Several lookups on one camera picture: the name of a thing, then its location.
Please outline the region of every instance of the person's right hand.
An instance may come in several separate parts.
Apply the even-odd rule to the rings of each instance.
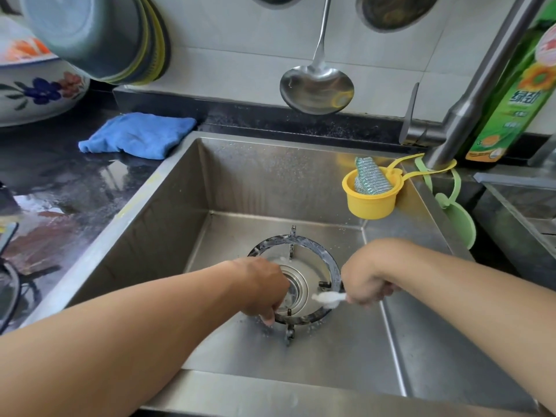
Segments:
[[[280,266],[263,257],[241,257],[233,263],[241,268],[242,283],[247,293],[247,304],[241,311],[248,316],[260,315],[266,325],[272,325],[274,311],[288,293],[288,278]]]
[[[380,244],[388,242],[389,240],[376,240],[365,245],[342,267],[342,281],[349,302],[370,305],[399,290],[397,286],[385,280],[375,260],[376,256],[381,254]]]

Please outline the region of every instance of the green bottle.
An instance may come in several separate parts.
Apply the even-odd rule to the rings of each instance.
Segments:
[[[494,166],[556,88],[556,0],[529,28],[458,153],[469,167]]]

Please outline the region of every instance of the forearm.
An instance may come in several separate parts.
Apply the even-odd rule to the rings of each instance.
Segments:
[[[385,240],[372,258],[386,279],[452,323],[556,411],[556,293],[402,240]]]
[[[2,415],[128,416],[244,306],[237,271],[228,262],[151,281],[4,336]]]

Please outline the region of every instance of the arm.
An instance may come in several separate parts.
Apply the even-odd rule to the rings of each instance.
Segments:
[[[274,321],[280,267],[238,259],[82,303],[0,338],[2,415],[127,417],[240,310]]]
[[[556,292],[400,239],[363,247],[342,278],[357,302],[380,296],[385,280],[408,291],[556,412]]]

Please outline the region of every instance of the faucet spout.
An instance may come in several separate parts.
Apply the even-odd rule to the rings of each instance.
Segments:
[[[469,87],[448,110],[442,123],[419,123],[413,120],[419,90],[419,83],[415,84],[401,130],[400,143],[429,147],[423,158],[429,169],[443,169],[454,159],[481,118],[485,102],[544,1],[515,0]]]

